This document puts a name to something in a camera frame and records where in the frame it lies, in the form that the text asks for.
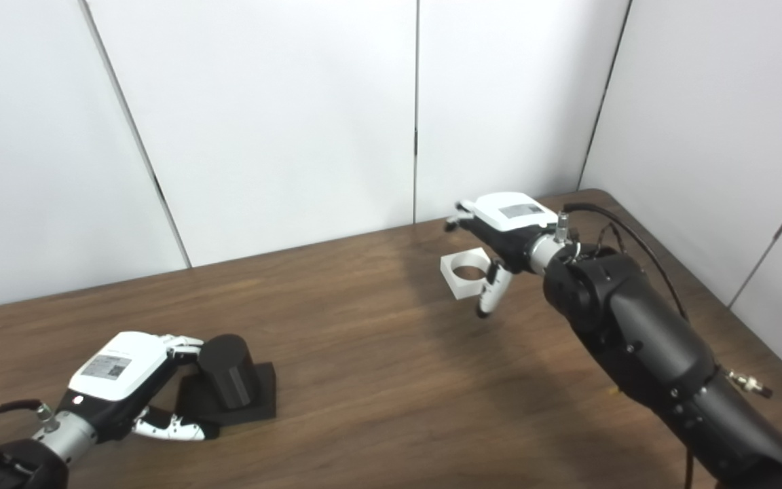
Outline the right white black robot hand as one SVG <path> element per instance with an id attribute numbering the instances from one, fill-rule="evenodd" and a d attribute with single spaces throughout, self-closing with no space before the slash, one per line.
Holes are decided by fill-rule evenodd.
<path id="1" fill-rule="evenodd" d="M 521 192 L 462 199 L 444 222 L 445 232 L 463 229 L 487 245 L 490 261 L 476 314 L 487 318 L 522 272 L 544 275 L 549 261 L 571 243 L 568 218 Z"/>

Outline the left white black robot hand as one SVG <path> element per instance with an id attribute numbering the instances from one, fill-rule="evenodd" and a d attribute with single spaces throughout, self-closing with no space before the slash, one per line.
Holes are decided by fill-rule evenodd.
<path id="1" fill-rule="evenodd" d="M 174 441 L 217 439 L 217 425 L 150 403 L 181 366 L 198 362 L 202 347 L 199 338 L 119 332 L 72 375 L 56 411 L 89 425 L 95 443 L 131 433 Z"/>

